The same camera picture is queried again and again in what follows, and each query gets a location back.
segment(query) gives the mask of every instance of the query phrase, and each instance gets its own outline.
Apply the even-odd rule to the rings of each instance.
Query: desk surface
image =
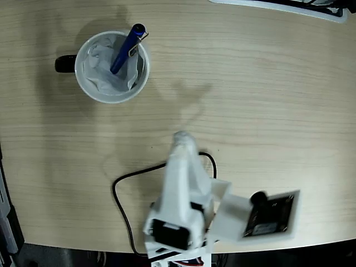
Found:
[[[152,72],[133,100],[89,99],[56,57],[142,22]],[[234,193],[301,189],[299,231],[253,251],[356,238],[356,16],[346,24],[207,0],[7,0],[0,11],[0,141],[26,242],[130,251],[111,196],[187,130]],[[118,192],[143,250],[162,172]]]

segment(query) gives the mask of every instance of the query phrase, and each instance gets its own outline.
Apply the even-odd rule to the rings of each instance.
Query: black mug handle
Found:
[[[55,70],[60,73],[74,72],[77,55],[65,55],[56,59]]]

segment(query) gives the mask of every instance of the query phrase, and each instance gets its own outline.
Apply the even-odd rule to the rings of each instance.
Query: wire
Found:
[[[267,2],[273,4],[283,4],[285,6],[292,6],[298,8],[306,8],[306,9],[325,9],[325,8],[347,8],[348,5],[346,4],[346,0],[335,0],[333,3],[330,4],[312,4],[314,3],[313,0],[309,1],[308,3],[302,3],[297,1],[286,1],[286,0],[257,0],[259,2]]]
[[[213,176],[213,178],[216,179],[216,163],[215,163],[214,158],[207,152],[199,152],[199,155],[200,156],[206,156],[206,157],[209,158],[209,160],[211,161],[211,164],[212,164],[212,176]],[[118,182],[122,181],[123,179],[129,178],[129,177],[132,177],[132,176],[136,176],[136,175],[140,175],[140,174],[145,174],[145,173],[150,172],[150,171],[155,171],[155,170],[161,169],[161,168],[166,166],[166,163],[167,162],[164,162],[164,163],[159,164],[157,166],[153,166],[153,167],[150,167],[150,168],[147,168],[147,169],[143,169],[143,170],[140,170],[140,171],[135,171],[135,172],[132,172],[130,174],[123,175],[123,176],[117,178],[112,183],[112,188],[111,189],[112,189],[113,198],[115,199],[116,205],[117,205],[118,209],[121,212],[123,220],[125,221],[126,229],[127,229],[127,233],[128,233],[128,239],[130,241],[131,249],[132,249],[133,253],[135,253],[135,255],[139,256],[139,257],[147,257],[147,254],[139,253],[136,250],[135,242],[134,242],[134,235],[132,234],[131,225],[130,225],[130,222],[129,222],[127,216],[126,216],[126,213],[123,210],[123,207],[120,204],[120,201],[118,199],[117,192],[116,192],[116,185],[117,185]]]

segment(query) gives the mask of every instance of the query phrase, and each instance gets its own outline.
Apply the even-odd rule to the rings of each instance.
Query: white paper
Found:
[[[94,43],[83,63],[84,76],[104,95],[121,95],[129,91],[138,77],[138,53],[128,58],[116,75],[111,73],[111,64],[118,54],[113,49],[115,41],[116,36],[112,35]]]

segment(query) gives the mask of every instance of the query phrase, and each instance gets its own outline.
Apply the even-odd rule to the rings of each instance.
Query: dark floor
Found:
[[[356,240],[307,248],[219,254],[217,267],[356,267]],[[25,244],[14,258],[17,267],[149,267],[133,254],[50,248]]]

